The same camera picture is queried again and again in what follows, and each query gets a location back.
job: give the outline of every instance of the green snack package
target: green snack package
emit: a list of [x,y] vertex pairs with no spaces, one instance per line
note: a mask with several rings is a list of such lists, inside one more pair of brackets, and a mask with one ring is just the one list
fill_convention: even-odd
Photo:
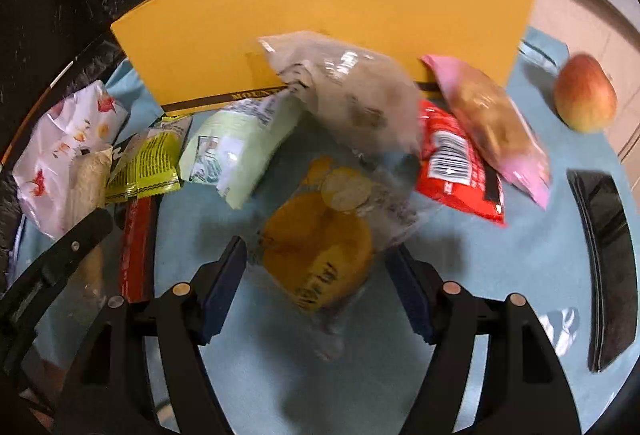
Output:
[[191,116],[165,116],[130,138],[111,171],[106,201],[124,202],[180,189],[178,159],[189,125]]
[[229,206],[240,209],[302,111],[286,90],[222,108],[189,140],[180,157],[182,178],[215,186]]

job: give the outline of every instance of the apple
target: apple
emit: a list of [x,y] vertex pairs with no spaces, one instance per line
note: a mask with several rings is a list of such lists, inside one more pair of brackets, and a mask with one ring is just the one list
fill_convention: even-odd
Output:
[[554,88],[556,110],[577,132],[602,130],[616,116],[618,98],[598,61],[589,54],[572,56]]

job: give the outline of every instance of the pink snack package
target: pink snack package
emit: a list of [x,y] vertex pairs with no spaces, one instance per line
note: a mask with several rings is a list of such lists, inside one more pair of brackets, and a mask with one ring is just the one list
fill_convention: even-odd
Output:
[[549,160],[506,91],[450,56],[422,57],[435,73],[449,107],[494,170],[543,209],[549,200]]

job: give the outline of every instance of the metal screw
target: metal screw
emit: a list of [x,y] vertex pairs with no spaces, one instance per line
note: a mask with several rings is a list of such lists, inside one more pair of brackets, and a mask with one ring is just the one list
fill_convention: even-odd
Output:
[[445,283],[442,284],[442,290],[447,294],[455,295],[455,294],[460,294],[460,291],[462,289],[460,287],[460,284],[456,283],[455,281],[446,281]]
[[527,303],[527,299],[522,295],[522,294],[518,294],[517,292],[512,294],[509,297],[509,300],[511,301],[511,303],[513,303],[516,307],[522,307],[524,305],[526,305]]
[[109,301],[107,302],[109,307],[112,309],[117,309],[118,307],[122,306],[123,303],[124,298],[122,296],[111,296],[109,298]]
[[185,296],[191,291],[191,285],[188,283],[176,283],[172,289],[176,296]]

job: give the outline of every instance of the plastic bag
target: plastic bag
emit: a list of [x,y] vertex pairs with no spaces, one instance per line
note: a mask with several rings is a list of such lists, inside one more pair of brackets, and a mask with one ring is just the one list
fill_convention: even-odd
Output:
[[422,168],[415,189],[450,208],[504,225],[502,184],[467,139],[458,120],[421,102]]
[[317,158],[265,224],[262,264],[301,310],[333,314],[367,279],[374,253],[408,238],[428,206],[330,157]]
[[189,140],[180,157],[183,179],[215,186],[229,206],[240,209],[301,113],[302,104],[288,91],[227,105]]
[[[111,146],[100,152],[79,155],[71,164],[69,193],[66,199],[65,224],[71,229],[95,208],[104,207],[105,187],[111,169]],[[82,288],[83,302],[98,310],[106,299],[102,267],[102,248],[97,245],[86,255],[70,285]]]
[[457,58],[423,56],[453,114],[484,159],[542,208],[549,200],[549,160],[506,91]]
[[260,43],[278,76],[339,141],[363,154],[420,151],[420,91],[395,60],[309,31]]
[[120,157],[114,155],[117,164],[107,184],[107,202],[179,190],[178,159],[190,125],[191,116],[165,116],[144,132],[116,145],[114,150]]
[[22,211],[54,239],[66,232],[69,170],[80,150],[111,144],[127,111],[96,81],[54,105],[37,122],[14,166]]

